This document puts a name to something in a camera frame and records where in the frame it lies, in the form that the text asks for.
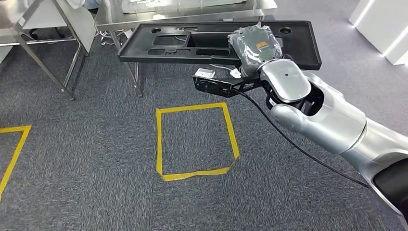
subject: plastic bag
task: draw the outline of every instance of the plastic bag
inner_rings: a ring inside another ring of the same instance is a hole
[[[261,26],[261,22],[234,31],[228,35],[228,42],[242,62],[243,77],[256,75],[262,63],[282,57],[281,46],[269,26]]]

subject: yellow tape square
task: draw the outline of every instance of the yellow tape square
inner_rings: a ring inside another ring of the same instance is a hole
[[[177,174],[168,174],[163,175],[162,167],[162,114],[171,113],[171,112],[183,112],[191,110],[200,110],[200,109],[209,109],[209,108],[222,108],[224,113],[225,122],[227,123],[227,131],[229,135],[229,140],[231,141],[232,153],[234,155],[234,162],[229,167],[222,167],[212,170],[203,170],[195,172],[186,172],[186,173],[177,173]],[[171,108],[157,108],[156,109],[156,120],[157,120],[157,159],[156,159],[156,171],[160,174],[164,181],[172,180],[182,180],[193,176],[215,176],[226,174],[228,170],[234,165],[235,161],[240,156],[238,151],[237,141],[235,139],[234,129],[232,128],[232,122],[230,114],[228,112],[226,103],[209,103],[209,104],[200,104],[200,105],[191,105],[183,107],[171,107]]]
[[[24,142],[27,139],[28,133],[30,132],[31,125],[28,126],[21,126],[21,127],[13,127],[13,128],[0,128],[0,133],[8,133],[8,132],[19,132],[22,131],[23,134],[21,135],[20,141],[15,148],[12,160],[10,161],[9,165],[7,166],[6,172],[4,173],[3,179],[0,182],[0,200],[1,194],[3,193],[4,189],[6,188],[6,184],[9,181],[10,175],[12,174],[13,168],[15,163],[17,163],[18,156],[20,155],[21,149],[23,148]]]

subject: light strip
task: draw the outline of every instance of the light strip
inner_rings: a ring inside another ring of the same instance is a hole
[[[371,5],[374,3],[374,0],[370,0],[366,6],[366,8],[364,8],[363,12],[361,12],[360,16],[358,17],[356,23],[354,23],[353,28],[356,28],[358,26],[358,24],[360,24],[361,20],[364,18],[364,16],[367,14],[367,11],[369,11]]]
[[[393,43],[391,43],[391,45],[384,51],[384,53],[381,56],[382,57],[387,56],[407,34],[408,34],[408,26],[405,27],[402,33],[399,34],[399,36],[394,40]]]

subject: black plastic tray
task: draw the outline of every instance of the black plastic tray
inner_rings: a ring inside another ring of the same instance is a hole
[[[227,35],[255,25],[257,21],[220,21],[209,23],[145,23],[119,51],[122,62],[230,64],[240,66]],[[282,45],[284,54],[292,56],[304,70],[319,70],[321,59],[309,21],[263,21]]]

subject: silver robotic arm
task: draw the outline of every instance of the silver robotic arm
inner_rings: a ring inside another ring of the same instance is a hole
[[[271,86],[271,114],[280,125],[339,154],[380,201],[408,218],[408,137],[366,118],[339,91],[291,60],[269,61],[258,73]]]

